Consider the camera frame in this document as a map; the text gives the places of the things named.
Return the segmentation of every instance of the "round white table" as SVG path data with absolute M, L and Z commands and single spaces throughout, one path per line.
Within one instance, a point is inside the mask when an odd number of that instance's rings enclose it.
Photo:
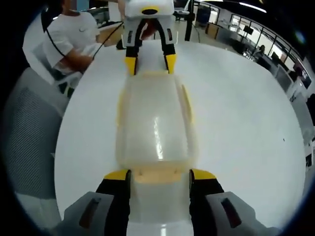
M 282 228 L 300 204 L 305 179 L 302 134 L 286 94 L 269 71 L 235 53 L 190 42 L 178 44 L 176 52 L 175 73 L 195 117 L 196 168 L 215 174 L 266 227 Z M 119 168 L 115 118 L 127 75 L 124 56 L 115 47 L 101 50 L 65 112 L 55 156 L 62 218 Z M 144 41 L 139 61 L 151 70 L 163 65 L 160 42 Z

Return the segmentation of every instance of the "white table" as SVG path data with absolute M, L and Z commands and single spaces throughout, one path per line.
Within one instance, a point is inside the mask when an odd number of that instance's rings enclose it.
M 282 227 L 297 209 L 305 157 L 299 123 L 269 71 L 235 53 L 178 44 L 175 71 L 191 96 L 199 141 L 196 167 L 214 173 L 266 227 Z M 160 42 L 144 41 L 139 61 L 163 64 Z M 59 211 L 118 169 L 116 107 L 126 79 L 125 51 L 104 48 L 76 88 L 61 125 L 55 188 Z

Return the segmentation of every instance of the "white t-shirt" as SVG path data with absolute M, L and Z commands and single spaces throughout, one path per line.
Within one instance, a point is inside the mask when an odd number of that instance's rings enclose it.
M 81 55 L 92 56 L 101 46 L 96 42 L 99 29 L 94 17 L 88 12 L 80 12 L 79 16 L 59 15 L 48 27 L 49 34 L 58 49 L 67 55 L 72 49 Z M 52 68 L 63 74 L 70 73 L 69 68 L 61 68 L 58 62 L 63 56 L 57 51 L 45 33 L 43 49 Z

